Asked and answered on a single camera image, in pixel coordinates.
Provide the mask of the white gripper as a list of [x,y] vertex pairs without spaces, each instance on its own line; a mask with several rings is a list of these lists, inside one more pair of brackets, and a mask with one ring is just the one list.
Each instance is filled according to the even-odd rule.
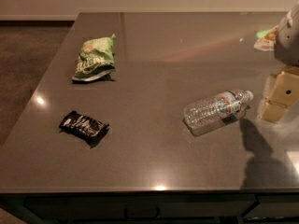
[[288,108],[299,100],[299,68],[297,66],[287,67],[277,75],[268,100],[261,100],[258,117],[276,123],[288,112]]

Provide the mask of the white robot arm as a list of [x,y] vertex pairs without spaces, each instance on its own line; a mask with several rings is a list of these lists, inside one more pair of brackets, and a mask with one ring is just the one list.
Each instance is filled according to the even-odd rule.
[[254,48],[273,51],[275,59],[285,64],[278,74],[267,78],[258,111],[261,119],[278,122],[299,101],[299,2],[255,42]]

